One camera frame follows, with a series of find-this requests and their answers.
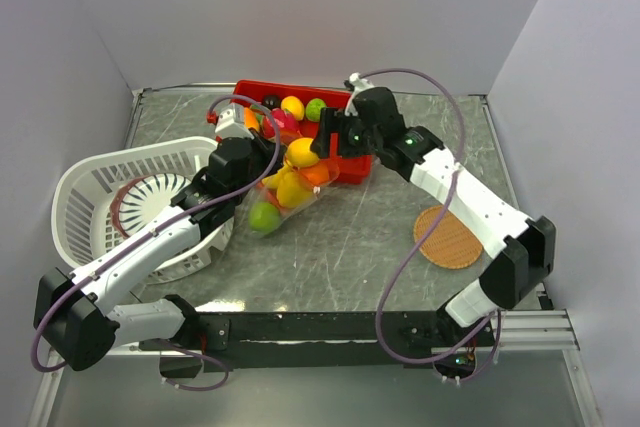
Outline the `yellow fruit front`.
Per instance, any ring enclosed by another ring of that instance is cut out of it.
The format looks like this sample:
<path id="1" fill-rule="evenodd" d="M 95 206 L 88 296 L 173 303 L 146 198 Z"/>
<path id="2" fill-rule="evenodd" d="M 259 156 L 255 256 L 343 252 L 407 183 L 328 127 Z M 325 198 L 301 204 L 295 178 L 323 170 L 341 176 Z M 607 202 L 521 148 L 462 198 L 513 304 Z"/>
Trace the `yellow fruit front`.
<path id="1" fill-rule="evenodd" d="M 280 171 L 278 171 L 277 173 L 275 173 L 273 175 L 265 177 L 261 181 L 261 186 L 264 187 L 264 188 L 267 188 L 269 190 L 276 190 L 285 174 L 286 174 L 285 171 L 280 170 Z"/>

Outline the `green lime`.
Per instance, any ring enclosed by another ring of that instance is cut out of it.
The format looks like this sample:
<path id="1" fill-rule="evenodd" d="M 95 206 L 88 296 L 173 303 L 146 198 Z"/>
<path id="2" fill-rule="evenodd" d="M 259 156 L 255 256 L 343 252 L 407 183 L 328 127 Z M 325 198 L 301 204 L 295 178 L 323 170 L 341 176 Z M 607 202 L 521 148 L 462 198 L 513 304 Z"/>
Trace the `green lime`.
<path id="1" fill-rule="evenodd" d="M 266 201 L 254 203 L 249 210 L 249 227 L 262 234 L 269 234 L 281 224 L 279 209 Z"/>

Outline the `clear zip bag orange zipper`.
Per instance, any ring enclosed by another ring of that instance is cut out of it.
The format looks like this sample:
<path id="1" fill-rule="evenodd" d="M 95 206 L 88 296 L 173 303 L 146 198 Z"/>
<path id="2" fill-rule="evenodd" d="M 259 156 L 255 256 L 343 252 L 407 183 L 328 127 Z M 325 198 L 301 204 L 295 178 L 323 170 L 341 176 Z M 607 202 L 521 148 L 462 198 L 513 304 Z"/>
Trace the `clear zip bag orange zipper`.
<path id="1" fill-rule="evenodd" d="M 314 150 L 313 137 L 289 130 L 282 134 L 282 160 L 256 185 L 248 208 L 248 226 L 256 236 L 271 234 L 313 204 L 340 173 L 334 160 Z"/>

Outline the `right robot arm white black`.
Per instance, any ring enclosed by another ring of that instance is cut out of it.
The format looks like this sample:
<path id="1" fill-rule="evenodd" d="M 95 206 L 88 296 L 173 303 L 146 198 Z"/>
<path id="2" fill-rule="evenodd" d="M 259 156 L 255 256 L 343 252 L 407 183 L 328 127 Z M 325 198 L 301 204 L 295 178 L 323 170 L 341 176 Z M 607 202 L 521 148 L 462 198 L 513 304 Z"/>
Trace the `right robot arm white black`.
<path id="1" fill-rule="evenodd" d="M 491 311 L 515 307 L 553 270 L 556 228 L 494 194 L 423 126 L 409 127 L 385 87 L 354 93 L 343 110 L 322 111 L 312 150 L 328 157 L 331 140 L 344 158 L 376 156 L 383 166 L 436 198 L 480 241 L 491 262 L 443 307 L 439 337 L 460 345 Z"/>

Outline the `yellow orange fruit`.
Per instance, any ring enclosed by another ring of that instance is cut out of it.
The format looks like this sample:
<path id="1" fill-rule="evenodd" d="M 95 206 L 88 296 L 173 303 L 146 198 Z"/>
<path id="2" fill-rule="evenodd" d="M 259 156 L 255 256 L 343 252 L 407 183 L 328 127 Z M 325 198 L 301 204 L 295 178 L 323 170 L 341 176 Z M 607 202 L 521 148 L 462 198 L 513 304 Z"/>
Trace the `yellow orange fruit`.
<path id="1" fill-rule="evenodd" d="M 313 138 L 300 137 L 292 141 L 286 150 L 286 162 L 295 168 L 308 168 L 316 165 L 320 158 L 312 151 Z"/>

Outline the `yellow pear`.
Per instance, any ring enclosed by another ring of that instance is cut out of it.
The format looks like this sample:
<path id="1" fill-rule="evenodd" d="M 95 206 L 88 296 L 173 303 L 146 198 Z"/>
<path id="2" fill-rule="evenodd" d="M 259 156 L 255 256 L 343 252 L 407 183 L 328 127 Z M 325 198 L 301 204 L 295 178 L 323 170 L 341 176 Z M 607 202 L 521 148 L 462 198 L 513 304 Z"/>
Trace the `yellow pear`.
<path id="1" fill-rule="evenodd" d="M 311 197 L 312 191 L 295 171 L 286 172 L 276 189 L 277 201 L 286 209 L 296 209 Z"/>

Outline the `orange tangerine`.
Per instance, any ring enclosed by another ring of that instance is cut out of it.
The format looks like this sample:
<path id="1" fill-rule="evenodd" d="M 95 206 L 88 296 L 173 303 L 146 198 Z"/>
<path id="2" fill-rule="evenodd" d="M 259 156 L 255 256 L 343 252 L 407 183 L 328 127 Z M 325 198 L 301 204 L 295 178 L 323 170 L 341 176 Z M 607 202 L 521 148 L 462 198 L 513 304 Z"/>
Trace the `orange tangerine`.
<path id="1" fill-rule="evenodd" d="M 301 168 L 298 173 L 313 187 L 328 185 L 339 176 L 339 168 L 334 162 L 321 161 L 317 164 Z"/>

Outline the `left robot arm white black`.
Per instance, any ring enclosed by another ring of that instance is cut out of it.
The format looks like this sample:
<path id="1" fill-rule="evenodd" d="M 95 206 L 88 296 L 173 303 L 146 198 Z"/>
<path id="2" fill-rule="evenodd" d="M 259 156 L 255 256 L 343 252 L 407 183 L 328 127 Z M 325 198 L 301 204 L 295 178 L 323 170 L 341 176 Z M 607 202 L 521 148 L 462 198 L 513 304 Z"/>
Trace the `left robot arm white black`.
<path id="1" fill-rule="evenodd" d="M 65 366 L 82 371 L 113 347 L 197 340 L 199 316 L 184 299 L 127 305 L 138 284 L 186 277 L 227 247 L 236 208 L 282 163 L 284 150 L 252 133 L 189 137 L 95 156 L 59 182 L 52 232 L 69 272 L 38 285 L 34 326 Z"/>

